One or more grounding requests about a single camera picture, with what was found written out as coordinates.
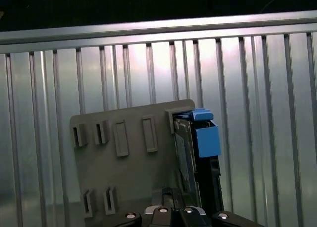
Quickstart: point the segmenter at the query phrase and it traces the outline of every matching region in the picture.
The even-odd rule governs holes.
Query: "aluminum rail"
[[[69,39],[316,23],[317,10],[0,32],[0,45]]]

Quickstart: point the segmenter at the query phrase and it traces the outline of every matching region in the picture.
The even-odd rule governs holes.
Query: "dark background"
[[[0,0],[0,31],[260,13],[272,0]],[[276,0],[263,13],[317,9]]]

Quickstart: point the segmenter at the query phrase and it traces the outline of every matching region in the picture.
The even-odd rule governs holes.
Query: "blue plastic part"
[[[200,158],[221,155],[219,128],[215,123],[213,123],[213,125],[214,126],[212,127],[196,129],[198,153]]]
[[[194,121],[206,121],[206,120],[212,120],[213,114],[208,109],[204,108],[196,108],[195,110],[191,112],[185,112],[181,114],[182,118],[193,118]]]
[[[208,109],[197,108],[192,111],[194,121],[212,120],[213,114]]]

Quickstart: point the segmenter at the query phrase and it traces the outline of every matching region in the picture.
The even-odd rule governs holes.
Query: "gray plastic plate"
[[[71,118],[86,226],[142,213],[153,190],[178,187],[172,114],[194,108],[182,100]]]

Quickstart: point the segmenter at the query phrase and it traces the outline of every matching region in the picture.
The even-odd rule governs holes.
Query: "horizontal metal beam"
[[[317,32],[317,23],[297,24],[297,25],[282,25],[269,27],[253,27],[253,28],[236,28],[236,29],[217,29],[204,31],[190,32],[173,32],[173,33],[156,33],[144,35],[128,35],[102,38],[86,38],[65,41],[45,41],[35,43],[20,43],[0,45],[0,54],[2,53],[18,53],[26,51],[45,51],[69,48],[81,48],[91,46],[106,46],[106,45],[126,45],[137,43],[155,43],[166,41],[180,40],[196,40],[204,38],[224,38],[224,37],[245,37],[245,36],[261,36],[275,34],[292,34]]]
[[[317,10],[0,32],[0,45],[304,23],[317,23]]]

